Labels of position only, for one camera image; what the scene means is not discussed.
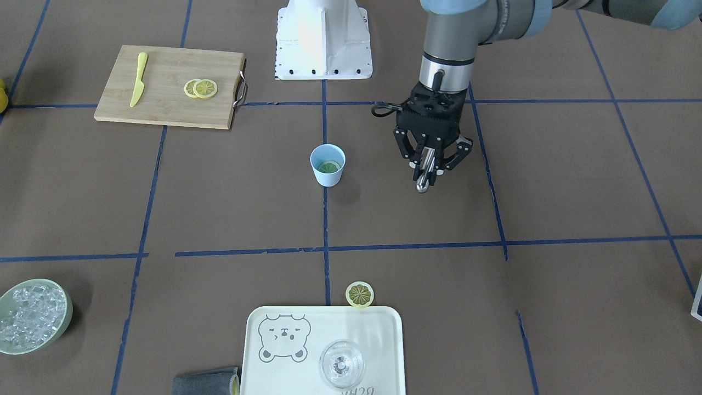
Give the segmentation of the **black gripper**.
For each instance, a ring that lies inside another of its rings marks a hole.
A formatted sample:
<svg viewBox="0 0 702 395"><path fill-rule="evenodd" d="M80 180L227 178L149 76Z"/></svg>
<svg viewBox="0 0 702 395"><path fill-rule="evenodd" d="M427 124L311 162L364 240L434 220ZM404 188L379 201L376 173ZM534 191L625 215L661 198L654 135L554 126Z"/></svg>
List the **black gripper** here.
<svg viewBox="0 0 702 395"><path fill-rule="evenodd" d="M431 148L431 182L434 177L456 168L472 152L471 138L460 136L460 119L466 90L437 92L416 83L410 96L401 103L396 116L394 137L400 153L415 167L423 148ZM418 177L415 170L413 180Z"/></svg>

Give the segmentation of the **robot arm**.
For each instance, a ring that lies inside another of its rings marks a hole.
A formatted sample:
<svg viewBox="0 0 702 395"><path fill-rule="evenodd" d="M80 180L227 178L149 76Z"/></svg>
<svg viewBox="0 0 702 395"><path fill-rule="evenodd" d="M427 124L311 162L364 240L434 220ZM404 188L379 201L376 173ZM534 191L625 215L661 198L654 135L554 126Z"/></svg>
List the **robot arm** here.
<svg viewBox="0 0 702 395"><path fill-rule="evenodd" d="M423 1L428 14L418 82L396 113L394 137L420 193L472 151L460 120L477 49L541 32L557 8L676 30L700 16L699 1Z"/></svg>

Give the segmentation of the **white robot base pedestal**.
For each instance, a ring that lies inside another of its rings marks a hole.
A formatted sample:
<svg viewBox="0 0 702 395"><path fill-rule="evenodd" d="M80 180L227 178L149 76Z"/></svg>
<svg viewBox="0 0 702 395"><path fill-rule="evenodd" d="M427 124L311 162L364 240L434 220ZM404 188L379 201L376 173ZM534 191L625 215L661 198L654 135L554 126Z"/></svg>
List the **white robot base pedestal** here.
<svg viewBox="0 0 702 395"><path fill-rule="evenodd" d="M276 22L278 80L372 77L369 16L356 1L290 1Z"/></svg>

